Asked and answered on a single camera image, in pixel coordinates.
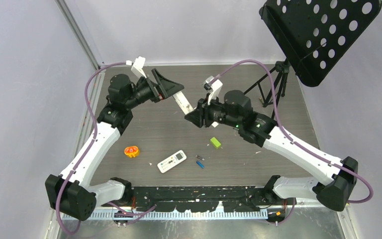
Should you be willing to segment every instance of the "debris on table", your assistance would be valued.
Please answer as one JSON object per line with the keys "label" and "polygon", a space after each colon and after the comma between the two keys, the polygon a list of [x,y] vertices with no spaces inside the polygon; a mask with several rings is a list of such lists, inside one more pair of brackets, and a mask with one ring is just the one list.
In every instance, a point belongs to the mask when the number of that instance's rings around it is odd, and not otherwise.
{"label": "debris on table", "polygon": [[138,155],[140,155],[140,150],[138,149],[137,146],[130,146],[125,148],[124,153],[126,156],[130,158],[135,158]]}
{"label": "debris on table", "polygon": [[211,142],[211,144],[213,144],[213,146],[214,146],[215,148],[220,148],[220,146],[222,145],[222,144],[219,142],[219,140],[217,140],[217,138],[215,138],[215,137],[211,138],[211,139],[210,139],[210,142]]}
{"label": "debris on table", "polygon": [[198,155],[198,154],[197,154],[195,157],[198,158],[198,159],[200,159],[200,160],[205,161],[205,159],[204,159],[203,157],[201,157],[200,155]]}
{"label": "debris on table", "polygon": [[198,160],[197,160],[197,164],[200,166],[200,168],[204,168],[204,165]]}

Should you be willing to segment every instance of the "black music stand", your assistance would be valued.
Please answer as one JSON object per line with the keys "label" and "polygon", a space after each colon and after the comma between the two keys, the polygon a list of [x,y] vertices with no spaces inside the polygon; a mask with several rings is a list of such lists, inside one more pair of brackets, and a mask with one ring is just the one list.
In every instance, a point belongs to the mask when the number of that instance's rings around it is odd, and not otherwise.
{"label": "black music stand", "polygon": [[[304,85],[318,86],[381,7],[382,0],[267,0],[259,14],[286,56],[270,70],[278,72],[276,103],[285,96],[290,66]],[[265,78],[244,92],[258,86],[263,107],[273,103],[272,91],[264,97],[260,85]]]}

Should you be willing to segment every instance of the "blue object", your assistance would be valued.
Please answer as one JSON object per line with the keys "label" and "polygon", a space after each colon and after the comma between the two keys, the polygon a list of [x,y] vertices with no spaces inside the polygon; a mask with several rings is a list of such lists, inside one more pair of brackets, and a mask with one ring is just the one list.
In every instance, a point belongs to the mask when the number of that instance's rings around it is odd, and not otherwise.
{"label": "blue object", "polygon": [[200,161],[198,161],[198,160],[197,160],[197,164],[198,164],[201,168],[204,168],[204,165],[203,165]]}

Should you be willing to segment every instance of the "white linear rail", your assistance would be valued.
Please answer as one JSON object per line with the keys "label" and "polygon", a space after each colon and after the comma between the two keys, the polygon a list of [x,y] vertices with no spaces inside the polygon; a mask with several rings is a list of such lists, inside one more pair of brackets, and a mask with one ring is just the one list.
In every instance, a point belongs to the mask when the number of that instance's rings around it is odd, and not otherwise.
{"label": "white linear rail", "polygon": [[[97,209],[87,220],[133,220],[135,217],[115,217],[117,209]],[[203,213],[180,213],[177,211],[162,213],[149,212],[140,220],[235,220],[235,219],[267,219],[267,209],[261,209],[259,212],[233,212],[225,213],[223,209],[216,209],[213,212]],[[68,215],[63,215],[62,220],[76,220]]]}

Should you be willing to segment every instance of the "perforated black panel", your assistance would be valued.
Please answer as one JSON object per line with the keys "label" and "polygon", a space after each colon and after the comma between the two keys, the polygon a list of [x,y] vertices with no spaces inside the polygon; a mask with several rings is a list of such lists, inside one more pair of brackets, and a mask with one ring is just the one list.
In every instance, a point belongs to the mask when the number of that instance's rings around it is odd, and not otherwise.
{"label": "perforated black panel", "polygon": [[315,87],[381,6],[381,0],[267,0],[259,13],[301,82]]}

